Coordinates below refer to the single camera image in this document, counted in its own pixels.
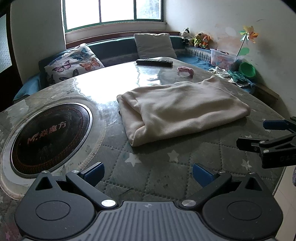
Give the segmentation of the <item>round black induction cooktop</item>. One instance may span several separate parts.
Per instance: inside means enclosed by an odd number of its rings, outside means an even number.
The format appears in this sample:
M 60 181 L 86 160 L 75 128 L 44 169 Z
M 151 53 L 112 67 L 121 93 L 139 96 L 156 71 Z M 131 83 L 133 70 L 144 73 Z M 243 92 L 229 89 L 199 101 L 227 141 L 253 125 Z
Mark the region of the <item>round black induction cooktop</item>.
M 18 132 L 10 154 L 13 171 L 35 178 L 67 162 L 86 140 L 92 113 L 79 103 L 61 103 L 35 114 Z

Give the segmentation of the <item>pink hair scrunchie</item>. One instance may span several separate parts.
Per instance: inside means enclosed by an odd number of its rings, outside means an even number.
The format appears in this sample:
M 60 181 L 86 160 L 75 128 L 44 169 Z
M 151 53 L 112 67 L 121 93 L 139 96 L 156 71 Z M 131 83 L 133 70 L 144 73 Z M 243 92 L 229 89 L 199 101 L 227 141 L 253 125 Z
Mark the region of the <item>pink hair scrunchie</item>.
M 179 72 L 187 72 L 190 76 L 194 75 L 193 68 L 189 68 L 189 67 L 186 67 L 186 66 L 180 66 L 180 67 L 177 68 L 177 70 Z

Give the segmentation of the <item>cream beige garment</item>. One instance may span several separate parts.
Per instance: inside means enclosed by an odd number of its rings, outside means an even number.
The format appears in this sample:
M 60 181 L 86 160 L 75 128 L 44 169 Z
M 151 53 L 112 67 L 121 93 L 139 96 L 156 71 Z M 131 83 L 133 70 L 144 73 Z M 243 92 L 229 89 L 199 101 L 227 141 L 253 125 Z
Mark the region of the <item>cream beige garment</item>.
M 146 143 L 198 133 L 250 115 L 250 107 L 211 76 L 201 82 L 139 87 L 117 96 L 128 141 Z

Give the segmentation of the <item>black white plush toy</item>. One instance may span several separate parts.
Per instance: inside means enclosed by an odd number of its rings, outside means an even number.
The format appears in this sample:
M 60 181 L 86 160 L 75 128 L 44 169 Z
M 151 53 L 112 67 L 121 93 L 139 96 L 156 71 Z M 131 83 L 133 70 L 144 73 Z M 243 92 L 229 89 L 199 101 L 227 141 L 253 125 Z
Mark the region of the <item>black white plush toy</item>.
M 188 46 L 194 45 L 194 38 L 191 36 L 189 28 L 185 28 L 181 32 L 181 37 L 182 37 L 182 44 L 183 45 L 188 45 Z

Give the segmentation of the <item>colourful paper pinwheel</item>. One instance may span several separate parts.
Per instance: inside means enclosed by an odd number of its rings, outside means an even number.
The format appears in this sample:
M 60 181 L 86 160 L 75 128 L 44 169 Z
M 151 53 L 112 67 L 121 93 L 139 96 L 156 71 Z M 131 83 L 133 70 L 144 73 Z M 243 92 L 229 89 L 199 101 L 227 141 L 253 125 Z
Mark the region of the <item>colourful paper pinwheel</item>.
M 240 32 L 241 35 L 241 45 L 236 54 L 236 57 L 245 56 L 250 52 L 249 47 L 247 46 L 249 42 L 255 44 L 255 40 L 258 37 L 258 33 L 255 32 L 253 26 L 243 26 L 243 30 Z

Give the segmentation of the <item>green plastic bowl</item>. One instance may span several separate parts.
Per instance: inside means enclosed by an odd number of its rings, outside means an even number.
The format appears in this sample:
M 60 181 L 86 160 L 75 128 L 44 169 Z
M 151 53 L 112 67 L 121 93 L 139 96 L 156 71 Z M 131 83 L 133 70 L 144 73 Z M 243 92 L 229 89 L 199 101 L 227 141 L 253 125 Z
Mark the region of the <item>green plastic bowl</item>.
M 256 69 L 247 62 L 241 62 L 239 65 L 239 73 L 245 78 L 254 78 L 256 76 Z

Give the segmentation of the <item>orange green plush toys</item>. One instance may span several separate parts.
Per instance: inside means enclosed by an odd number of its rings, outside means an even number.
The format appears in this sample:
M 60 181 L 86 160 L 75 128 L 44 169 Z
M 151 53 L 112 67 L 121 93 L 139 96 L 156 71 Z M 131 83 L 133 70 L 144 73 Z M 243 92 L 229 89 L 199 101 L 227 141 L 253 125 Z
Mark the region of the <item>orange green plush toys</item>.
M 209 35 L 199 32 L 194 37 L 194 47 L 202 48 L 202 49 L 209 49 L 209 43 L 211 38 Z

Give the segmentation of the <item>green framed window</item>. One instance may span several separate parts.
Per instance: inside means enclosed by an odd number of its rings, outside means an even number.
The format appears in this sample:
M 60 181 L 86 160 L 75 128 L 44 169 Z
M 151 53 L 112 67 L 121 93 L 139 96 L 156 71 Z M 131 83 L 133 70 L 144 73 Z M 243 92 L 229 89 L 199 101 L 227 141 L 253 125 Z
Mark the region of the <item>green framed window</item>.
M 66 32 L 125 22 L 162 22 L 162 0 L 62 1 Z

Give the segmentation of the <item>dark teal sofa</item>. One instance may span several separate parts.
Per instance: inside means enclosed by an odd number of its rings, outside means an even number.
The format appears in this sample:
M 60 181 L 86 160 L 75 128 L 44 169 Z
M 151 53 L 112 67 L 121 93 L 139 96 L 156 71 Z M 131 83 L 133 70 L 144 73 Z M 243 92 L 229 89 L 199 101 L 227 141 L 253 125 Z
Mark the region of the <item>dark teal sofa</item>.
M 203 70 L 210 70 L 211 51 L 189 47 L 182 43 L 182 38 L 179 36 L 170 36 L 171 43 L 177 59 L 185 63 L 197 66 Z M 94 42 L 88 45 L 92 52 L 99 58 L 102 64 L 106 67 L 117 65 L 125 62 L 135 61 L 138 59 L 137 47 L 134 37 L 117 38 L 105 41 Z M 51 85 L 51 80 L 46 80 L 44 67 L 52 63 L 56 58 L 59 58 L 72 49 L 60 52 L 43 60 L 40 60 L 39 72 L 30 77 L 23 87 L 14 97 L 14 103 L 17 103 L 24 98 L 48 87 Z

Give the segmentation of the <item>black remote control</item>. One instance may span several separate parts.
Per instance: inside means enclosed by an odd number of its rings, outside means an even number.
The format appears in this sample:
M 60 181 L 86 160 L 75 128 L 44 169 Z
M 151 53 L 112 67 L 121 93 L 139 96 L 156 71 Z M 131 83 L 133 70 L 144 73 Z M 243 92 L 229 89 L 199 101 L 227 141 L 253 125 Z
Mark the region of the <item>black remote control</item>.
M 136 64 L 140 66 L 154 66 L 154 67 L 166 67 L 166 68 L 173 67 L 173 61 L 158 60 L 158 59 L 138 59 L 136 61 Z

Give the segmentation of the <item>clear plastic storage box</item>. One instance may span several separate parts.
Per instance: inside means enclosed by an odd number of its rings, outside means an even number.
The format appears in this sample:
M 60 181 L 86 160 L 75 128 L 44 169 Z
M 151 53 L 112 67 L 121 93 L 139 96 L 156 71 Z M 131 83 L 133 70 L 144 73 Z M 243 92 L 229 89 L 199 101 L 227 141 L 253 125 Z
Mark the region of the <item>clear plastic storage box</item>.
M 236 61 L 236 57 L 231 54 L 221 52 L 220 50 L 211 50 L 211 60 L 210 63 L 213 66 L 218 66 L 221 69 L 230 70 L 231 66 Z

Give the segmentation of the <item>butterfly print pillow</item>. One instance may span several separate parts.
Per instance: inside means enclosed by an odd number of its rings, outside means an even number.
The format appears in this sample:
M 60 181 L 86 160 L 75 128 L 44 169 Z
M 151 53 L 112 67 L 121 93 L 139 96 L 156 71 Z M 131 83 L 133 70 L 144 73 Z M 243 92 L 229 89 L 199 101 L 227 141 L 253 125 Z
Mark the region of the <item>butterfly print pillow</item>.
M 104 68 L 87 44 L 68 50 L 44 67 L 49 85 Z

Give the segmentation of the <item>beige plain pillow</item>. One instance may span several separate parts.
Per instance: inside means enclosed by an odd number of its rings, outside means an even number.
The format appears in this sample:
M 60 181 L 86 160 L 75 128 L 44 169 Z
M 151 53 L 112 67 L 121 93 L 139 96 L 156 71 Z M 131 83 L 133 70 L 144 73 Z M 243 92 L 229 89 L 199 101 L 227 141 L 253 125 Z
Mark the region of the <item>beige plain pillow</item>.
M 177 58 L 171 43 L 170 35 L 167 33 L 134 34 L 134 40 L 140 59 L 149 59 L 155 57 Z

